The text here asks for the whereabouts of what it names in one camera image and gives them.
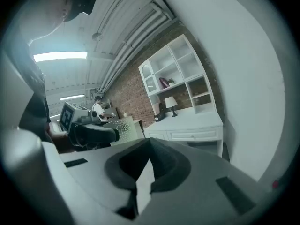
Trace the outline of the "white drawer front with knob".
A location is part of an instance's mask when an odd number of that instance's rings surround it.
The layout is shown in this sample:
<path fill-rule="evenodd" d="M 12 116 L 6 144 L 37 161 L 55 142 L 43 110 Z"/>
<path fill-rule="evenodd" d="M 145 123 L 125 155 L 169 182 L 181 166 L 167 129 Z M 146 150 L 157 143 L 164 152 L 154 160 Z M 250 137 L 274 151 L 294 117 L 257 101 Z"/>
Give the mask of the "white drawer front with knob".
<path fill-rule="evenodd" d="M 167 131 L 167 135 L 171 141 L 209 142 L 222 140 L 222 133 L 217 128 L 172 130 Z"/>

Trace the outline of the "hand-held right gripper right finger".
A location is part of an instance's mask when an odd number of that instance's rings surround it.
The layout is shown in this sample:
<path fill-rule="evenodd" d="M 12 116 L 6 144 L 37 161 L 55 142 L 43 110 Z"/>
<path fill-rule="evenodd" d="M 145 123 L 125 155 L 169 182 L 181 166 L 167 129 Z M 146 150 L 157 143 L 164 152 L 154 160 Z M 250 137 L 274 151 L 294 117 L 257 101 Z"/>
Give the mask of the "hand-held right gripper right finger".
<path fill-rule="evenodd" d="M 269 194 L 223 158 L 177 142 L 162 143 L 191 164 L 187 178 L 173 191 L 151 195 L 138 216 L 140 225 L 248 225 Z"/>

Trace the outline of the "beige side cabinet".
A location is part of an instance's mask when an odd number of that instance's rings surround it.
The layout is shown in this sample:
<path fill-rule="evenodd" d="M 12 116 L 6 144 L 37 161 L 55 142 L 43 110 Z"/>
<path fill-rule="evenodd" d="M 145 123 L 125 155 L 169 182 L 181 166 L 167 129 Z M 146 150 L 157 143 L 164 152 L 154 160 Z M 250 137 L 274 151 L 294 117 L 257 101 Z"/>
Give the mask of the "beige side cabinet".
<path fill-rule="evenodd" d="M 144 133 L 143 133 L 143 124 L 141 120 L 134 120 L 134 126 L 137 134 L 138 139 L 143 139 L 145 138 Z"/>

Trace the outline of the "arched glass cabinet door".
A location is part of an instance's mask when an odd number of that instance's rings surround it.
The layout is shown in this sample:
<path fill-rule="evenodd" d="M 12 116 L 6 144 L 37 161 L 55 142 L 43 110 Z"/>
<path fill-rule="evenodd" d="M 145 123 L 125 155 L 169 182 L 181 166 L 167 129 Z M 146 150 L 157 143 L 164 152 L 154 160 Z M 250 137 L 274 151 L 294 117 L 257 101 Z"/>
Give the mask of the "arched glass cabinet door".
<path fill-rule="evenodd" d="M 157 89 L 155 79 L 154 79 L 154 73 L 152 72 L 148 64 L 142 65 L 141 73 L 142 73 L 142 79 L 144 81 L 144 85 L 147 90 L 147 93 L 152 94 Z"/>

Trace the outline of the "person's left forearm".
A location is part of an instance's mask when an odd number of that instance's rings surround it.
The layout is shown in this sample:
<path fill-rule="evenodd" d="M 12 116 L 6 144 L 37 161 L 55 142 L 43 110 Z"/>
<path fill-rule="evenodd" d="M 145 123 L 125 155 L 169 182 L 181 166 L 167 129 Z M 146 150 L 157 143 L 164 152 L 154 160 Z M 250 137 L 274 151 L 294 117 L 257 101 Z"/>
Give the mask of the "person's left forearm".
<path fill-rule="evenodd" d="M 49 129 L 47 133 L 60 154 L 76 152 L 75 147 L 72 145 L 67 132 L 54 132 Z"/>

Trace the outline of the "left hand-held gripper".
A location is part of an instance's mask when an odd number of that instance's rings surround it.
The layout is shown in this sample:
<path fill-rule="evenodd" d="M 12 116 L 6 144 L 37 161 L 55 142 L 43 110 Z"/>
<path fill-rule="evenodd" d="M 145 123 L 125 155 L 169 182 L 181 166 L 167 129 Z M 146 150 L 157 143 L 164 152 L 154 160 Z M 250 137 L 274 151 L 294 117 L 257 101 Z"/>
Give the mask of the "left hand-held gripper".
<path fill-rule="evenodd" d="M 111 143 L 120 139 L 118 130 L 91 124 L 95 121 L 98 121 L 95 111 L 75 103 L 65 102 L 60 113 L 60 125 L 67 132 L 74 146 L 85 147 L 88 144 L 96 145 L 97 147 L 110 147 Z M 86 126 L 87 142 L 76 132 L 79 126 L 85 124 L 89 124 Z"/>

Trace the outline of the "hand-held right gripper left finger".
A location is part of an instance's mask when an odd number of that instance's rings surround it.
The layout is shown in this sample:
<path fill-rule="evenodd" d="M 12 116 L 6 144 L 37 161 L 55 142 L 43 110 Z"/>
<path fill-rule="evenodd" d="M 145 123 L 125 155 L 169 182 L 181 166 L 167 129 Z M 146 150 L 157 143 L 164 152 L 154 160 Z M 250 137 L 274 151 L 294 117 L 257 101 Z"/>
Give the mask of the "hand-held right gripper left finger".
<path fill-rule="evenodd" d="M 110 148 L 58 154 L 43 144 L 43 215 L 53 225 L 150 225 L 147 213 L 135 214 L 135 194 L 115 186 L 106 174 L 107 160 L 131 151 L 144 139 Z"/>

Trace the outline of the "green textured glass cup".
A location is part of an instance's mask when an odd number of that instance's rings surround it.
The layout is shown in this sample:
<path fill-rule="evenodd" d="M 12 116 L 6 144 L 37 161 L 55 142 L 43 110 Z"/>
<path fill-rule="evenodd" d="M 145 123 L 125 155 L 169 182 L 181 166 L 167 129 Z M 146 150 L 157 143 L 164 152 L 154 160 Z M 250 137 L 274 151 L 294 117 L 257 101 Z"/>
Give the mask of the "green textured glass cup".
<path fill-rule="evenodd" d="M 116 129 L 119 132 L 119 140 L 111 142 L 111 146 L 116 146 L 138 139 L 135 124 L 131 116 L 108 122 L 104 124 L 103 127 Z"/>

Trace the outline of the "white shade table lamp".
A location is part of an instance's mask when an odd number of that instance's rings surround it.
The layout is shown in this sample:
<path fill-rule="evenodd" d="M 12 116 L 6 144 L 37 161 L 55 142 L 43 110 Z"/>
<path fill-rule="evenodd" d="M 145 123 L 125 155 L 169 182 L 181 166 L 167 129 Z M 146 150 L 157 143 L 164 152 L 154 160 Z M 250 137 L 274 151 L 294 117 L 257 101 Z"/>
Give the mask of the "white shade table lamp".
<path fill-rule="evenodd" d="M 177 102 L 176 102 L 176 100 L 174 99 L 173 96 L 167 97 L 165 99 L 165 106 L 166 106 L 166 108 L 171 109 L 173 117 L 178 116 L 177 113 L 175 112 L 175 106 L 176 105 L 177 105 Z"/>

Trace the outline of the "black mesh file holder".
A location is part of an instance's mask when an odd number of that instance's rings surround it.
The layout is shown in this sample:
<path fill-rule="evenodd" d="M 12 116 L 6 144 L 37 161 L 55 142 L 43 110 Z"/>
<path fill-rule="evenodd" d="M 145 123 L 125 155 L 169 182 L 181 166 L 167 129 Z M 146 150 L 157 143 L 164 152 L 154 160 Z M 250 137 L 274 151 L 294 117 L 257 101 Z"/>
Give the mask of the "black mesh file holder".
<path fill-rule="evenodd" d="M 159 122 L 165 118 L 165 112 L 162 103 L 156 103 L 153 106 L 155 122 Z"/>

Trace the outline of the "white table top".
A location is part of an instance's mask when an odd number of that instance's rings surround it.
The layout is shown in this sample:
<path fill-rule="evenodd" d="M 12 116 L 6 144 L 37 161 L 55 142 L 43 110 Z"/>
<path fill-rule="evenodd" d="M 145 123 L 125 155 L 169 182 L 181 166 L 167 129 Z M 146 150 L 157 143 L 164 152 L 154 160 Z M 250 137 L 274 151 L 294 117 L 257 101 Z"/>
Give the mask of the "white table top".
<path fill-rule="evenodd" d="M 172 130 L 193 130 L 217 128 L 222 133 L 222 140 L 217 142 L 217 154 L 222 157 L 223 154 L 223 123 L 217 112 L 204 112 L 195 114 L 189 111 L 181 111 L 178 116 L 173 117 L 168 114 L 163 120 L 155 122 L 144 129 L 146 138 L 158 138 L 167 140 L 167 131 Z"/>

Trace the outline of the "long ceiling light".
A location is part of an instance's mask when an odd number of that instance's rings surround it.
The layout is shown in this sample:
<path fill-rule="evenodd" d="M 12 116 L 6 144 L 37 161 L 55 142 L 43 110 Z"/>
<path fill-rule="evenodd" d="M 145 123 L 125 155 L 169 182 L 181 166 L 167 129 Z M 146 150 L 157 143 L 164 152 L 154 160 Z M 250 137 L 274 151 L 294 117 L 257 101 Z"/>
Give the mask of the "long ceiling light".
<path fill-rule="evenodd" d="M 33 55 L 35 62 L 49 61 L 49 60 L 62 60 L 62 59 L 86 59 L 87 52 L 48 52 Z"/>
<path fill-rule="evenodd" d="M 68 97 L 60 97 L 60 101 L 66 101 L 66 100 L 84 98 L 84 97 L 85 97 L 84 94 L 78 94 L 78 95 L 73 95 L 73 96 L 68 96 Z"/>

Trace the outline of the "white shelving unit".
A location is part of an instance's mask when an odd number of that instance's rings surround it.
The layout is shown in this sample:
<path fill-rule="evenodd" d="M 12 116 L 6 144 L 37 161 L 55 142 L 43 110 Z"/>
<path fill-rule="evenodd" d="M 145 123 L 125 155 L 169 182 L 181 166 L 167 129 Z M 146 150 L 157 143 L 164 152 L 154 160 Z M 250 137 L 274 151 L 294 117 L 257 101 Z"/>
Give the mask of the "white shelving unit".
<path fill-rule="evenodd" d="M 204 67 L 184 34 L 180 35 L 139 66 L 148 64 L 154 73 L 157 89 L 148 94 L 151 105 L 159 103 L 158 95 L 185 85 L 195 113 L 216 112 L 213 91 Z M 159 78 L 173 79 L 175 85 L 163 89 Z"/>

